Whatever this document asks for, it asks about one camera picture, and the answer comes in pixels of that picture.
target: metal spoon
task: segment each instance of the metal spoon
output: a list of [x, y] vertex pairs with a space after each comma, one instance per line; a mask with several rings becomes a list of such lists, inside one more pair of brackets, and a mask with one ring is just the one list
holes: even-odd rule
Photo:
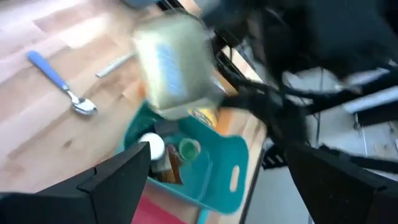
[[93, 115], [97, 112], [97, 108], [93, 102], [85, 98], [79, 98], [74, 95], [69, 86], [63, 81], [60, 75], [51, 67], [51, 65], [38, 52], [30, 51], [27, 53], [29, 60], [39, 68], [51, 81], [54, 82], [62, 91], [69, 95], [72, 100], [72, 107], [75, 111], [84, 115]]

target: metal utensil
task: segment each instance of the metal utensil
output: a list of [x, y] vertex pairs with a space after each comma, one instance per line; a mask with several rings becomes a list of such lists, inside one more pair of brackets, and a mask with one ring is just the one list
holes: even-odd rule
[[27, 57], [29, 60], [39, 68], [51, 81], [54, 82], [62, 91], [70, 96], [72, 100], [72, 107], [75, 111], [84, 114], [84, 115], [92, 115], [97, 112], [97, 108], [93, 102], [87, 100], [85, 98], [79, 98], [74, 95], [69, 86], [63, 81], [60, 75], [51, 67], [51, 65], [43, 58], [38, 52], [30, 51], [27, 53]]
[[118, 57], [117, 59], [113, 60], [111, 63], [108, 64], [107, 67], [102, 69], [101, 71], [97, 72], [95, 75], [97, 77], [104, 77], [110, 72], [112, 72], [115, 68], [119, 67], [121, 64], [129, 60], [130, 58], [134, 57], [136, 55], [135, 52], [131, 52], [125, 56]]

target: wooden surface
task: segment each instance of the wooden surface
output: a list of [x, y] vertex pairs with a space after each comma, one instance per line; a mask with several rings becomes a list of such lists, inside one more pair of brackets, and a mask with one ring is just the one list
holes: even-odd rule
[[[192, 2], [183, 3], [197, 10]], [[141, 19], [160, 13], [155, 6], [135, 11], [117, 0], [0, 2], [1, 191], [36, 192], [113, 155], [144, 97], [139, 67], [131, 60], [103, 79], [95, 72], [132, 49], [130, 36]], [[26, 59], [29, 50], [46, 57], [99, 113], [85, 118], [72, 111], [68, 96]], [[256, 78], [238, 54], [234, 62]], [[246, 112], [224, 110], [217, 130], [245, 138], [248, 189], [265, 128]], [[144, 193], [183, 221], [195, 221], [197, 208], [151, 187]], [[211, 214], [208, 223], [236, 223], [241, 209], [230, 216]]]

